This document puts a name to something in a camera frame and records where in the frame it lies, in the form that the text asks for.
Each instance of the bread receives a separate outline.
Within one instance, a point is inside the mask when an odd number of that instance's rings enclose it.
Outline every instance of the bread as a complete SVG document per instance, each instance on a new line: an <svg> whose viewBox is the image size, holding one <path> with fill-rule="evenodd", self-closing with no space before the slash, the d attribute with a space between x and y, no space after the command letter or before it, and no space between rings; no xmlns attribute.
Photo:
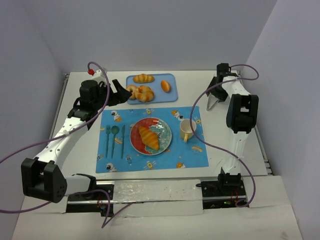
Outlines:
<svg viewBox="0 0 320 240"><path fill-rule="evenodd" d="M155 80L154 76L147 75L147 74L139 74L137 76L133 77L133 81L137 84L146 84L146 83L151 83Z"/></svg>
<svg viewBox="0 0 320 240"><path fill-rule="evenodd" d="M159 140L155 132L151 131L149 128L145 126L140 126L139 133L143 144L147 145L148 147L154 150L159 150Z"/></svg>
<svg viewBox="0 0 320 240"><path fill-rule="evenodd" d="M170 85L170 83L168 83L168 81L162 80L161 81L161 88L162 88L163 91L168 93L171 90L171 85Z"/></svg>
<svg viewBox="0 0 320 240"><path fill-rule="evenodd" d="M137 89L137 86L135 85L128 85L126 86L125 88L127 91L129 91L132 95L131 97L129 97L129 99L136 99L136 89Z"/></svg>
<svg viewBox="0 0 320 240"><path fill-rule="evenodd" d="M135 97L140 102L150 102L154 99L155 93L150 87L141 85L135 89Z"/></svg>

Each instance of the croissant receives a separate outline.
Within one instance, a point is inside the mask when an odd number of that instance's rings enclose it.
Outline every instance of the croissant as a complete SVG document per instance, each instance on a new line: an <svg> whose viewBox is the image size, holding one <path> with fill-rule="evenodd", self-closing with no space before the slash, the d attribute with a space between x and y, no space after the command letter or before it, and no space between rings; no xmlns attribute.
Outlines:
<svg viewBox="0 0 320 240"><path fill-rule="evenodd" d="M155 93L150 87L141 85L135 89L135 98L140 102L150 102L154 99Z"/></svg>
<svg viewBox="0 0 320 240"><path fill-rule="evenodd" d="M137 76L133 77L133 81L137 84L145 84L145 83L151 83L155 80L154 76L147 75L147 74L139 74Z"/></svg>
<svg viewBox="0 0 320 240"><path fill-rule="evenodd" d="M143 144L147 145L148 147L154 150L159 150L159 140L155 132L149 130L149 128L145 126L140 126L139 133Z"/></svg>

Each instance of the bread roll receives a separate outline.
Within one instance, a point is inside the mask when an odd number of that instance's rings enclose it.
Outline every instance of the bread roll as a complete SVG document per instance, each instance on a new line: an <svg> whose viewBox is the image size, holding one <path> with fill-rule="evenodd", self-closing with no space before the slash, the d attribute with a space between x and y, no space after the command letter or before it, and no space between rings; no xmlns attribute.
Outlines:
<svg viewBox="0 0 320 240"><path fill-rule="evenodd" d="M133 81L137 84L146 84L146 83L151 83L155 80L154 76L147 75L147 74L139 74L137 76L133 77Z"/></svg>
<svg viewBox="0 0 320 240"><path fill-rule="evenodd" d="M135 89L135 97L140 102L150 102L154 99L155 93L151 90L150 87L141 85Z"/></svg>
<svg viewBox="0 0 320 240"><path fill-rule="evenodd" d="M129 91L132 95L131 97L129 97L129 99L136 99L136 89L137 89L137 86L135 85L128 85L126 86L125 88L127 91Z"/></svg>
<svg viewBox="0 0 320 240"><path fill-rule="evenodd" d="M170 83L168 81L162 80L161 81L161 88L162 88L163 91L168 93L171 90L171 85L170 85Z"/></svg>

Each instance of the white mug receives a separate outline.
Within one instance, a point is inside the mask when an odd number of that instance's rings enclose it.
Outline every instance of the white mug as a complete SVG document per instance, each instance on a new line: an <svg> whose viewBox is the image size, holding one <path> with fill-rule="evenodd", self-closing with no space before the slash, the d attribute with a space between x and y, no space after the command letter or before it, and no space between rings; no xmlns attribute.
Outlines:
<svg viewBox="0 0 320 240"><path fill-rule="evenodd" d="M197 128L197 124L192 120L192 127L194 130ZM180 123L180 135L183 141L186 143L188 139L190 139L194 133L191 130L190 119L184 119Z"/></svg>

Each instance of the white backdrop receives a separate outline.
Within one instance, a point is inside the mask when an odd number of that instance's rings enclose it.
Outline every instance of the white backdrop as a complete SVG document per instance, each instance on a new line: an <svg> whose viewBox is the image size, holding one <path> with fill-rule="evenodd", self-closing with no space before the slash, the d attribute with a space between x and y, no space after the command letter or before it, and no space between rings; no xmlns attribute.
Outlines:
<svg viewBox="0 0 320 240"><path fill-rule="evenodd" d="M0 0L0 159L48 139L63 75L19 0ZM21 163L41 147L0 164L0 209L19 210ZM0 239L10 240L18 214L0 213Z"/></svg>
<svg viewBox="0 0 320 240"><path fill-rule="evenodd" d="M277 0L21 0L65 72L245 63Z"/></svg>
<svg viewBox="0 0 320 240"><path fill-rule="evenodd" d="M319 0L278 0L248 59L260 79L245 82L260 98L262 142L304 240L320 239L319 9Z"/></svg>

